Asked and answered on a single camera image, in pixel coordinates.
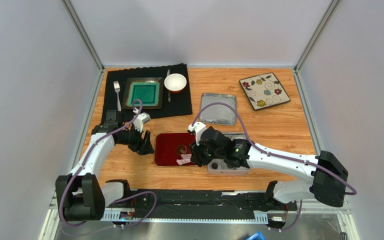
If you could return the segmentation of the silver fork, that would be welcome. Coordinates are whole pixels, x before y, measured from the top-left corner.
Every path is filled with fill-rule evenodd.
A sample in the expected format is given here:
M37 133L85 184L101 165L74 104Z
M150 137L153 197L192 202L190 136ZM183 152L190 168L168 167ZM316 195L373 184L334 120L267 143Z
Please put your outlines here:
M117 111L122 111L121 101L120 101L120 84L118 81L113 82L114 91L116 93L116 102L117 102Z

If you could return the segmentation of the white bowl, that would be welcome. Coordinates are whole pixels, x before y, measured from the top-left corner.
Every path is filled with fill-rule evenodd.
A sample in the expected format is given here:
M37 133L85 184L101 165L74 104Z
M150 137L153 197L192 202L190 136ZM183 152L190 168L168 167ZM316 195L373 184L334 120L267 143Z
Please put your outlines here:
M179 93L185 89L187 79L179 73L169 74L164 80L165 88L171 93Z

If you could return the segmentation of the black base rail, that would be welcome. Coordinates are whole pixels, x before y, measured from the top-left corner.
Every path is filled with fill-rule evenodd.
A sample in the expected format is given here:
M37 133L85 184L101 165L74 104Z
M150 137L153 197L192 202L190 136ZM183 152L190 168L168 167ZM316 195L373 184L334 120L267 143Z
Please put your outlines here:
M108 206L102 221L257 224L281 228L298 202L281 203L263 191L135 189Z

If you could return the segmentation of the dark chocolate piece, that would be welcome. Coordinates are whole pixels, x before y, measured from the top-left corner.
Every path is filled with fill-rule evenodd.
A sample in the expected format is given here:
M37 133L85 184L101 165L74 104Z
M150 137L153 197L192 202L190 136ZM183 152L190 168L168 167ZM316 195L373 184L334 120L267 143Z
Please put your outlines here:
M217 169L219 168L219 164L218 164L217 162L213 162L213 163L211 164L211 168L212 168L213 170L217 170Z

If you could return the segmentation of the green square plate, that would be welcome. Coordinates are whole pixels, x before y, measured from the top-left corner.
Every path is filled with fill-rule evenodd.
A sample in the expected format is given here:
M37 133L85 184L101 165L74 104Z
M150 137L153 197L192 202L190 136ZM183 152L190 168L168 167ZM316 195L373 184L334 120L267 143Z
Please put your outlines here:
M163 78L132 77L125 83L121 109L133 107L133 101L141 100L143 109L161 109L163 105Z

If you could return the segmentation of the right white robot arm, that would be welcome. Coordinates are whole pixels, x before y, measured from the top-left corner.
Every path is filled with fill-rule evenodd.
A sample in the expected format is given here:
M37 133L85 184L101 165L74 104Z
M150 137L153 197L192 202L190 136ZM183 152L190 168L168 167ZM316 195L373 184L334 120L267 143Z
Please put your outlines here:
M195 136L189 145L191 162L212 170L232 171L266 169L296 179L271 181L266 197L287 204L296 200L315 199L327 206L340 208L348 195L349 172L329 151L303 155L268 148L249 138L230 138L213 127L197 122L188 127Z

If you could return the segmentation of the silver tin with paper cups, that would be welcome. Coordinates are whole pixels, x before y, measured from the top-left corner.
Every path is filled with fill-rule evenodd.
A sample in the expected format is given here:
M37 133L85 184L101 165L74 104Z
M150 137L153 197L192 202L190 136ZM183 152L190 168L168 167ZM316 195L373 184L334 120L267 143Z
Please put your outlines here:
M246 136L241 132L223 132L223 135L228 137L230 140L246 140ZM212 169L212 163L218 163L218 169ZM244 176L249 173L250 169L246 167L233 167L225 163L222 159L213 159L207 165L207 172L212 175L231 175L231 176Z

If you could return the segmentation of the blue plastic bin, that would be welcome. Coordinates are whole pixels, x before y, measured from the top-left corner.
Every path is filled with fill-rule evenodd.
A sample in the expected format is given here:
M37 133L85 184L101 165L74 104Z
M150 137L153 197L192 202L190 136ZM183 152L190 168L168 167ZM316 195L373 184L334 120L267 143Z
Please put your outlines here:
M266 240L266 238L263 235L263 233L259 230L255 232L253 235L246 238L245 240Z

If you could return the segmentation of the floral square plate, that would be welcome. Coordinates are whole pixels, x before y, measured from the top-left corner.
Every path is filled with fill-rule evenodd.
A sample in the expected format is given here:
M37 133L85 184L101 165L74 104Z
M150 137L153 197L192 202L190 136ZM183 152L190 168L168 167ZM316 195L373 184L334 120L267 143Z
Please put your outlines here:
M240 79L239 85L254 111L291 101L285 88L273 72Z

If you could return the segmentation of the pink handled metal tongs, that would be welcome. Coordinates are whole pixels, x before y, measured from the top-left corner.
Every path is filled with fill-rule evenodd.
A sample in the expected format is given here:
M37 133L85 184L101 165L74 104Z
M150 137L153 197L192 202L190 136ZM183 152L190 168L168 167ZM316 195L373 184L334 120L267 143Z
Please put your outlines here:
M180 166L190 164L192 155L191 154L181 154L181 159L177 159L176 163Z

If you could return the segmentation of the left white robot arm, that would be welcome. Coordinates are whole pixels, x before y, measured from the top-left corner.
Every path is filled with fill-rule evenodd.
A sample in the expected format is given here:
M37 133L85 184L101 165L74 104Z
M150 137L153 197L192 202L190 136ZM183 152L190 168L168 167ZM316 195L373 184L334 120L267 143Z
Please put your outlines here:
M109 110L104 121L91 131L89 145L75 167L55 181L58 214L60 220L79 227L88 221L103 218L106 207L122 199L130 192L125 179L109 180L100 186L98 178L105 160L117 144L128 146L138 155L153 154L150 131L144 126L149 114L134 109L134 117L123 121L123 113Z

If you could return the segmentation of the silver knife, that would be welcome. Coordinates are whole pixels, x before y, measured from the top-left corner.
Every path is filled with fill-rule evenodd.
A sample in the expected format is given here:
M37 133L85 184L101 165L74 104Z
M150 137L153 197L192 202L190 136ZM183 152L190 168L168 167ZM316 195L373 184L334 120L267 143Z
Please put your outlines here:
M168 69L167 70L167 73L166 73L166 79L168 78L168 76L170 75L170 69ZM170 103L171 102L171 93L170 93L170 91L168 90L168 88L166 87L166 89L167 89L167 100L168 100L168 102Z

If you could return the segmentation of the silver tin lid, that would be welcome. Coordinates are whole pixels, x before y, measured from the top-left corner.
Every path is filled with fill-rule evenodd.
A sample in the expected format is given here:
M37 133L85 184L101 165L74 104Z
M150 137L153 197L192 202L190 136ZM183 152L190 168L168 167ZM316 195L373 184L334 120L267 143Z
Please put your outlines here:
M212 103L225 103L237 109L237 98L231 94L203 93L201 95L200 110ZM234 126L237 122L235 113L228 107L220 104L205 109L199 117L202 123Z

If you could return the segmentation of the red lacquer tray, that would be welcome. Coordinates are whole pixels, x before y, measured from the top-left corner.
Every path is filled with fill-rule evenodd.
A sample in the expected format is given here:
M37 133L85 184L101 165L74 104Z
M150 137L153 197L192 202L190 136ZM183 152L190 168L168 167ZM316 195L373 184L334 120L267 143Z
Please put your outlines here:
M192 154L190 144L195 136L190 133L161 133L155 139L154 163L159 167L196 166L193 162L178 165L181 155Z

